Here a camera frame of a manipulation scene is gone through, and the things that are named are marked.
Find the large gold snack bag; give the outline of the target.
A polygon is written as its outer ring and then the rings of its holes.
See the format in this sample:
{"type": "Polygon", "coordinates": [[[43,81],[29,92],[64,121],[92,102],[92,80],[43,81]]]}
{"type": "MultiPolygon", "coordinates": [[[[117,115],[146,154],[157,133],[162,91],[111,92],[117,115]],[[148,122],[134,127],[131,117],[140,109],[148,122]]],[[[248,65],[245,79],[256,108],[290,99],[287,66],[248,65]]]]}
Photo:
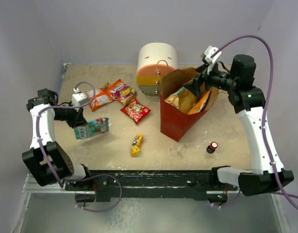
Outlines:
{"type": "Polygon", "coordinates": [[[182,87],[175,93],[172,93],[165,101],[181,112],[187,114],[198,102],[198,98],[188,89],[182,87]]]}

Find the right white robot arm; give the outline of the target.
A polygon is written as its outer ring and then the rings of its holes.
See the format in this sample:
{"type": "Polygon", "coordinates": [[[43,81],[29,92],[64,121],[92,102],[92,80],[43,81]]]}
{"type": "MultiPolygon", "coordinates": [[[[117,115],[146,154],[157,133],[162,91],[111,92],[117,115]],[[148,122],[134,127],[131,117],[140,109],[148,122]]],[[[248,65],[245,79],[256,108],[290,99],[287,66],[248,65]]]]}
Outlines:
{"type": "Polygon", "coordinates": [[[265,114],[263,91],[254,86],[256,63],[249,55],[239,54],[233,58],[231,69],[223,72],[214,58],[204,58],[204,64],[196,69],[197,75],[184,84],[195,96],[201,85],[206,89],[216,87],[228,93],[228,100],[244,127],[252,157],[252,169],[241,170],[230,166],[215,167],[209,179],[215,190],[226,184],[238,187],[249,197],[276,192],[294,180],[292,171],[284,168],[276,153],[265,114]]]}

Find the orange Kettle chip bag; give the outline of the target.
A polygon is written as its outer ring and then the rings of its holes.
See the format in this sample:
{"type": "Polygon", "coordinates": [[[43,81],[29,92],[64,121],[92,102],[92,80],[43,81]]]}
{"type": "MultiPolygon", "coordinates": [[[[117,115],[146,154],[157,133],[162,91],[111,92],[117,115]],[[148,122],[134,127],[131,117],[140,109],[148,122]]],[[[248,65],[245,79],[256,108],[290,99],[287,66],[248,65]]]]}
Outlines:
{"type": "Polygon", "coordinates": [[[201,99],[191,108],[188,112],[189,115],[193,115],[199,113],[203,110],[206,105],[206,102],[210,96],[210,90],[207,91],[204,95],[202,95],[201,99]]]}

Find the teal Fox's candy bag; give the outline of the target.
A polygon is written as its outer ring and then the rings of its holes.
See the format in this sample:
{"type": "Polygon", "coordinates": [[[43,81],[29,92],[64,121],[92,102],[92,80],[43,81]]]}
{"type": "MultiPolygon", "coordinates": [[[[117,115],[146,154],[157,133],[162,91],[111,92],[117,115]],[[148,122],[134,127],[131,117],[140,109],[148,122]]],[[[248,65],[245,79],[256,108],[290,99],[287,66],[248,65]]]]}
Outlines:
{"type": "Polygon", "coordinates": [[[88,139],[94,136],[109,132],[109,118],[98,118],[89,121],[86,125],[74,128],[75,138],[77,140],[88,139]]]}

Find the small three-drawer cabinet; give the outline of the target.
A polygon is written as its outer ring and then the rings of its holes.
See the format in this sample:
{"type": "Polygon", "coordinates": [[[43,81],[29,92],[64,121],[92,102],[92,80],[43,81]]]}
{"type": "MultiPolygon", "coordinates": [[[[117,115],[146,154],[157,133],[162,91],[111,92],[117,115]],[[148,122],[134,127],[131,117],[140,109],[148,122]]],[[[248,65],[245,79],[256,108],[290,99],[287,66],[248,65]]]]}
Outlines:
{"type": "Polygon", "coordinates": [[[149,95],[158,95],[160,79],[178,69],[177,52],[166,43],[154,42],[144,45],[138,56],[136,83],[149,95]]]}

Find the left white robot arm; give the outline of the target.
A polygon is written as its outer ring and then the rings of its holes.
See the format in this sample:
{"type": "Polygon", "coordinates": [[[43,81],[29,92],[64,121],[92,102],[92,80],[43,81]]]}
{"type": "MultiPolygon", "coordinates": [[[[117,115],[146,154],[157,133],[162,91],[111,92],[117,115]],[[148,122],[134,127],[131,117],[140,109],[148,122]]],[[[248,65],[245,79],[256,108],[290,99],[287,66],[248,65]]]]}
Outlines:
{"type": "Polygon", "coordinates": [[[54,121],[65,121],[74,129],[86,126],[83,104],[88,97],[79,88],[74,88],[71,102],[67,106],[58,103],[58,94],[48,89],[39,90],[37,97],[26,105],[33,121],[33,137],[30,149],[22,154],[28,170],[40,186],[76,180],[82,190],[93,186],[93,178],[84,165],[75,165],[58,144],[54,134],[54,121]]]}

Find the orange Fox's candy bag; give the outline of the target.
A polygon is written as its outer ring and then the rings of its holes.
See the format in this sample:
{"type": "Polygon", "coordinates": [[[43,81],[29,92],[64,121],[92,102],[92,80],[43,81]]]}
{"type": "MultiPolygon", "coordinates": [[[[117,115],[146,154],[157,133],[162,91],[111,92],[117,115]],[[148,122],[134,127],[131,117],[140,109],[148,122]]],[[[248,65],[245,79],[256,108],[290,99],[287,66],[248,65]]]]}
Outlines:
{"type": "Polygon", "coordinates": [[[109,87],[110,84],[106,83],[102,88],[95,89],[95,96],[92,102],[89,104],[91,111],[95,111],[98,108],[114,101],[114,99],[106,92],[109,87]]]}

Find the yellow M&M's packet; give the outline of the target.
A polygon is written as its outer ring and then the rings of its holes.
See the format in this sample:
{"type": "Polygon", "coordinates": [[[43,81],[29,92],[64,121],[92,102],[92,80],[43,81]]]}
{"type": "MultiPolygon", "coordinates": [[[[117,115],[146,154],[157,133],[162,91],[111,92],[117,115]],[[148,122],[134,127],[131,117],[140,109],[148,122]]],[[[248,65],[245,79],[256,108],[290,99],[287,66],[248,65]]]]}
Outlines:
{"type": "Polygon", "coordinates": [[[137,134],[131,144],[131,157],[137,156],[141,152],[141,144],[144,139],[144,135],[137,134]]]}

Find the small red-capped bottle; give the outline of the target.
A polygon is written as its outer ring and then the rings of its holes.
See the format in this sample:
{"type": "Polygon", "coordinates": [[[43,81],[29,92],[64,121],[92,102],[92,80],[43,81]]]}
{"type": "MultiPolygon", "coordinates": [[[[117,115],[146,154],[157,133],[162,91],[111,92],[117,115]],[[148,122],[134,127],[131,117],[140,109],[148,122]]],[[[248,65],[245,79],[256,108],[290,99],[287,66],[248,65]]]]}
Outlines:
{"type": "Polygon", "coordinates": [[[215,150],[218,148],[218,144],[217,142],[211,142],[207,148],[206,148],[206,151],[210,154],[214,153],[215,150]]]}

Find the colourful candy packet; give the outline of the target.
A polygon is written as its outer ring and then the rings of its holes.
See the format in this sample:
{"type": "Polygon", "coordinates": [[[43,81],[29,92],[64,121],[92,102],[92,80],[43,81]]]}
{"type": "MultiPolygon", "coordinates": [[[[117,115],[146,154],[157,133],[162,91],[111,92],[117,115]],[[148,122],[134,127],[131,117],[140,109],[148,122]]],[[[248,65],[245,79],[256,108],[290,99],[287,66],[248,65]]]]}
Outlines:
{"type": "Polygon", "coordinates": [[[121,79],[118,79],[114,84],[107,88],[106,94],[113,100],[126,106],[136,96],[137,91],[135,88],[125,84],[121,79]]]}

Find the red noodle snack packet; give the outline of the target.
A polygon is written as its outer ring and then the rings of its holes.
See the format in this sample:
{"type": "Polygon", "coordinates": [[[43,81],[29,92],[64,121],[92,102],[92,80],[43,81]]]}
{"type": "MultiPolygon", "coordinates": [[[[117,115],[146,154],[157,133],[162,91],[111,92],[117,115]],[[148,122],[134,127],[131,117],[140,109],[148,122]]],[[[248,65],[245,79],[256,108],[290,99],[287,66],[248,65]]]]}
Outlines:
{"type": "Polygon", "coordinates": [[[151,110],[140,104],[137,98],[133,98],[126,106],[120,109],[121,112],[130,117],[135,124],[138,124],[151,110]]]}

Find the red paper bag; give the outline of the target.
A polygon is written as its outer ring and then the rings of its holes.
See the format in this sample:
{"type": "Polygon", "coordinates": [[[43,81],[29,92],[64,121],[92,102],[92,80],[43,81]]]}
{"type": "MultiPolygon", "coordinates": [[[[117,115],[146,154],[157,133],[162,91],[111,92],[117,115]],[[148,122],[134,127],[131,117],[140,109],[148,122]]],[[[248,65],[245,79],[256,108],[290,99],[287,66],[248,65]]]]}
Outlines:
{"type": "Polygon", "coordinates": [[[200,97],[183,87],[198,72],[195,68],[176,69],[160,81],[160,132],[178,142],[184,134],[213,106],[219,90],[205,85],[200,97]]]}

